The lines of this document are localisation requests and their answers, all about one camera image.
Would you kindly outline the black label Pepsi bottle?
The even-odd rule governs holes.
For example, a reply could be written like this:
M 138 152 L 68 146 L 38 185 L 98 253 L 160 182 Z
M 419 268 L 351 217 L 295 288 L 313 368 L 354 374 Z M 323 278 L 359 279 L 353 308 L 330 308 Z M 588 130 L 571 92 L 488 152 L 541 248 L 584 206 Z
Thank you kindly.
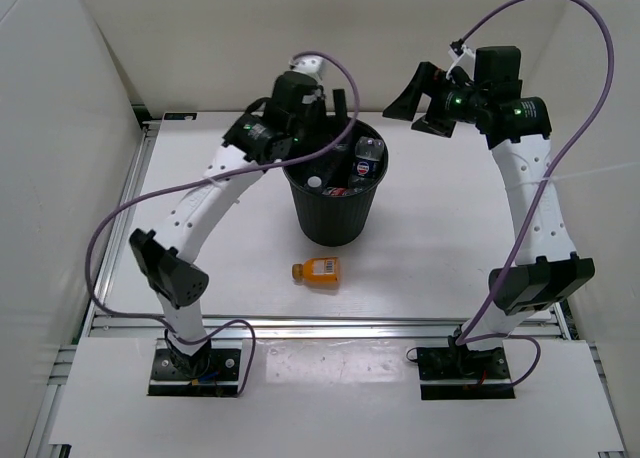
M 361 137 L 358 140 L 348 178 L 350 188 L 366 188 L 375 181 L 384 151 L 385 143 L 382 139 Z

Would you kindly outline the red label plastic bottle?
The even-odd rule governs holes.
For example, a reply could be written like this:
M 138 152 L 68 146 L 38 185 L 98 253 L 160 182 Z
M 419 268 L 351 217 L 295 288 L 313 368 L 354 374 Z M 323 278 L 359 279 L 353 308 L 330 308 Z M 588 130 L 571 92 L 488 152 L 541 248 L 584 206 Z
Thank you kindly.
M 358 188 L 327 187 L 322 191 L 321 195 L 327 197 L 349 197 L 357 195 L 358 193 Z

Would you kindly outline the orange juice bottle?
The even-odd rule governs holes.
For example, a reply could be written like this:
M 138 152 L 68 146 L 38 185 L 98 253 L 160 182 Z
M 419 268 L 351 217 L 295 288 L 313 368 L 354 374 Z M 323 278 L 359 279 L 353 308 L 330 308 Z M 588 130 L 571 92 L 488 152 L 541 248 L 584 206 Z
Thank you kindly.
M 341 283 L 341 263 L 338 257 L 312 258 L 293 264 L 291 274 L 297 284 L 313 290 L 333 291 Z

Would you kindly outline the clear unlabelled plastic bottle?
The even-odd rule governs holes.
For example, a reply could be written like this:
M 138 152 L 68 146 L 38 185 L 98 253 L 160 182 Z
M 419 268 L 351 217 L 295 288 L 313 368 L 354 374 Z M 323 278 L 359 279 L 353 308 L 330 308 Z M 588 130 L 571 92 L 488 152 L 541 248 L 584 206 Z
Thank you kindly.
M 313 161 L 310 177 L 315 180 L 317 186 L 328 186 L 347 157 L 346 147 L 336 147 Z

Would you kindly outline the blue label Aquafina bottle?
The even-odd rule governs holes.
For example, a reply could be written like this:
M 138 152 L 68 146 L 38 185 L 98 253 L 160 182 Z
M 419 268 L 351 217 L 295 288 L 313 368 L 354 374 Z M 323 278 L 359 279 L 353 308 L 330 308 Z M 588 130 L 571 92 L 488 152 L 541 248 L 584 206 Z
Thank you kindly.
M 306 181 L 306 187 L 318 191 L 323 188 L 323 180 L 319 176 L 310 176 Z

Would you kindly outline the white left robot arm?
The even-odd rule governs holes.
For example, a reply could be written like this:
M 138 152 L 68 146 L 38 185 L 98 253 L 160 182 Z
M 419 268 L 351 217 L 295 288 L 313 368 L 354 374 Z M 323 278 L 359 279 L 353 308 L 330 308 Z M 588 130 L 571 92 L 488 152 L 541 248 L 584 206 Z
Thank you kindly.
M 333 101 L 329 115 L 320 88 L 304 86 L 252 103 L 223 135 L 203 179 L 186 187 L 169 216 L 150 231 L 131 233 L 138 267 L 163 309 L 171 360 L 186 377 L 202 376 L 210 364 L 199 304 L 209 277 L 195 264 L 202 246 L 268 170 L 317 161 L 350 134 L 354 123 L 344 91 L 335 90 Z

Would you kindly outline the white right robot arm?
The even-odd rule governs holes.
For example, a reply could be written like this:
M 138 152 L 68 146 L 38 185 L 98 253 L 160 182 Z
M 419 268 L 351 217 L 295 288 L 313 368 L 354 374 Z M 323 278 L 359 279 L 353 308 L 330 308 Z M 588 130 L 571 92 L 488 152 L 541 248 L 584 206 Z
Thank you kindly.
M 595 274 L 567 231 L 551 182 L 551 124 L 545 102 L 524 97 L 513 71 L 473 81 L 460 67 L 445 71 L 422 62 L 386 118 L 442 137 L 459 123 L 474 125 L 504 184 L 515 242 L 505 264 L 491 272 L 489 295 L 453 336 L 449 365 L 470 378 L 523 321 L 564 300 Z

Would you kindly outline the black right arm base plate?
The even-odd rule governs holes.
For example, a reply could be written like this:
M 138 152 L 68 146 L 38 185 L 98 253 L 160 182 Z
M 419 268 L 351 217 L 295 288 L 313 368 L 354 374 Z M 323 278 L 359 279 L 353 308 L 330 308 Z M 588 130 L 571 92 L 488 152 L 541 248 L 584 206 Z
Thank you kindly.
M 422 401 L 510 400 L 515 398 L 502 347 L 413 347 L 406 359 L 418 367 Z

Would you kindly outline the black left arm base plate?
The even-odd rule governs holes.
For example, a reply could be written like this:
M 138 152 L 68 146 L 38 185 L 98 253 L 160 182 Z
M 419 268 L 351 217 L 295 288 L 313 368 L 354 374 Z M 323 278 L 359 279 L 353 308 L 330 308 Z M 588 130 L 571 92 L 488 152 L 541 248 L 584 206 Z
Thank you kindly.
M 167 348 L 155 350 L 147 395 L 155 397 L 235 397 L 239 389 L 241 350 L 213 348 L 194 373 L 174 366 Z

